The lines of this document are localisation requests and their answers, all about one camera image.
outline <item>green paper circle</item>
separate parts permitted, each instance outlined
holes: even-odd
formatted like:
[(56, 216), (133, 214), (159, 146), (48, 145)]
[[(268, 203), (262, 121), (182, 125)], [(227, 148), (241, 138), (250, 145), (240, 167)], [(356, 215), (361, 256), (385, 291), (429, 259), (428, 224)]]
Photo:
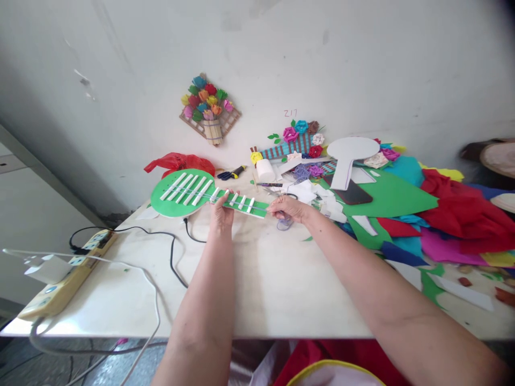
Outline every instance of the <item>green paper circle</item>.
[[(199, 191), (202, 189), (202, 187), (208, 183), (209, 180), (214, 181), (215, 179), (213, 176), (209, 173), (204, 172), (203, 170), (198, 169), (184, 169), (184, 170), (178, 170), (177, 172), (173, 172), (172, 174), (166, 176), (161, 181), (159, 181), (154, 188), (154, 191), (152, 192), (152, 195), (150, 196), (150, 203), (152, 204), (152, 207), (158, 212), (159, 214), (162, 214), (163, 216), (167, 217), (184, 217), (189, 214), (192, 214), (193, 212), (200, 209), (202, 205), (204, 205), (208, 200), (209, 197), (201, 197), (197, 205), (193, 206), (192, 202), (195, 199), (193, 197), (188, 205), (184, 205), (183, 202), (186, 200), (186, 198), (189, 195), (189, 192), (186, 192), (182, 200), (177, 204), (175, 200), (179, 198), (181, 193), (178, 193), (171, 201), (168, 201), (167, 198), (164, 200), (161, 200), (161, 196), (163, 193), (170, 187), (170, 185), (177, 180), (182, 173), (187, 174), (193, 174), (194, 176), (198, 176), (193, 185), (190, 187), (191, 190), (195, 189), (195, 187), (198, 185), (198, 183), (201, 181), (202, 177), (205, 177), (205, 182), (202, 184), (202, 186), (199, 188)], [(185, 185), (187, 187), (190, 184), (191, 180), (188, 181), (188, 183)], [(211, 196), (215, 192), (215, 184), (211, 183), (209, 188), (204, 193), (205, 196)]]

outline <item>red plastic bag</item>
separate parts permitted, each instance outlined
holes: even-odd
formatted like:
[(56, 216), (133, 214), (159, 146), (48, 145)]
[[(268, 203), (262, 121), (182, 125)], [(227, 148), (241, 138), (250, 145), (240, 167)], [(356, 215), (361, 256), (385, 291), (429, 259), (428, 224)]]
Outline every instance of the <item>red plastic bag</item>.
[(163, 177), (161, 177), (161, 179), (170, 173), (183, 169), (199, 169), (211, 174), (213, 177), (215, 176), (215, 167), (213, 164), (207, 159), (199, 158), (193, 154), (185, 155), (180, 153), (168, 153), (164, 157), (149, 163), (144, 170), (147, 173), (150, 173), (156, 166), (168, 169), (163, 173)]

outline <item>white cable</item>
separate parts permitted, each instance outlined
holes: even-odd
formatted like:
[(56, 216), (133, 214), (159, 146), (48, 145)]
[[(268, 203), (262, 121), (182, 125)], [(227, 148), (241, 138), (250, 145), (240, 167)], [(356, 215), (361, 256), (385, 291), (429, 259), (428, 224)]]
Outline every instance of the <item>white cable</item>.
[(140, 271), (143, 272), (143, 275), (145, 276), (146, 281), (148, 281), (150, 283), (150, 285), (154, 288), (154, 293), (155, 293), (154, 307), (155, 307), (156, 317), (157, 317), (157, 326), (154, 329), (154, 332), (152, 333), (150, 338), (143, 345), (143, 347), (142, 347), (141, 351), (139, 352), (136, 360), (134, 361), (134, 363), (131, 366), (130, 370), (127, 372), (127, 375), (125, 376), (124, 380), (122, 381), (122, 383), (120, 383), (120, 386), (125, 385), (125, 383), (129, 379), (129, 377), (133, 373), (133, 371), (134, 371), (136, 365), (138, 364), (139, 360), (141, 359), (141, 356), (143, 355), (143, 352), (146, 350), (146, 348), (149, 345), (150, 341), (156, 335), (157, 330), (159, 329), (159, 326), (161, 326), (161, 314), (159, 313), (159, 305), (158, 305), (158, 302), (157, 302), (159, 290), (158, 290), (157, 284), (154, 282), (154, 279), (152, 279), (152, 277), (150, 276), (149, 272), (145, 268), (137, 266), (137, 265), (132, 265), (130, 263), (125, 263), (125, 262), (120, 262), (120, 261), (106, 260), (106, 259), (103, 259), (101, 257), (91, 256), (91, 255), (71, 255), (71, 254), (62, 254), (62, 253), (56, 253), (56, 252), (33, 252), (33, 251), (24, 251), (24, 250), (19, 250), (19, 249), (3, 249), (3, 252), (7, 253), (9, 255), (18, 256), (18, 257), (24, 257), (24, 256), (17, 255), (17, 254), (25, 254), (25, 255), (30, 255), (30, 256), (34, 256), (34, 255), (56, 255), (56, 256), (66, 256), (66, 257), (76, 257), (76, 256), (89, 257), (89, 258), (92, 258), (92, 259), (95, 259), (95, 260), (99, 260), (99, 261), (102, 261), (102, 262), (106, 262), (106, 263), (122, 264), (122, 265), (125, 265), (125, 266), (128, 266), (128, 267), (131, 267), (131, 268), (139, 269)]

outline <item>blue paper flower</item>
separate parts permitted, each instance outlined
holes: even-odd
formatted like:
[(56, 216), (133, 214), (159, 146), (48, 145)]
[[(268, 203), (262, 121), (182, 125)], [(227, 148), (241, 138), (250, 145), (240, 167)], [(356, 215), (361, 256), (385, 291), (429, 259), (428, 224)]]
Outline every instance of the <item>blue paper flower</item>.
[(305, 132), (307, 132), (308, 127), (309, 125), (306, 121), (298, 121), (295, 125), (295, 131), (299, 134), (304, 134)]
[(204, 88), (207, 84), (204, 78), (202, 77), (195, 77), (193, 78), (193, 84), (197, 86), (198, 88)]
[(206, 109), (207, 109), (207, 107), (208, 107), (208, 104), (207, 104), (206, 102), (204, 102), (204, 103), (201, 103), (200, 105), (198, 105), (198, 106), (197, 106), (197, 109), (198, 109), (201, 113), (203, 113), (203, 112), (204, 112), (204, 110), (206, 110)]

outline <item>green paper guitar craft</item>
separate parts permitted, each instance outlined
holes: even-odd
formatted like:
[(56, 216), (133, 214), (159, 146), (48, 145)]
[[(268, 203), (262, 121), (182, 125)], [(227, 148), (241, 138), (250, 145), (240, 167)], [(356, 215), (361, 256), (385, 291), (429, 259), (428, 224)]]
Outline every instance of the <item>green paper guitar craft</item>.
[[(158, 182), (150, 203), (163, 216), (185, 217), (195, 213), (206, 202), (216, 202), (225, 194), (223, 189), (215, 187), (214, 182), (213, 176), (202, 170), (179, 170)], [(253, 197), (229, 193), (224, 206), (263, 219), (267, 215), (268, 204)]]

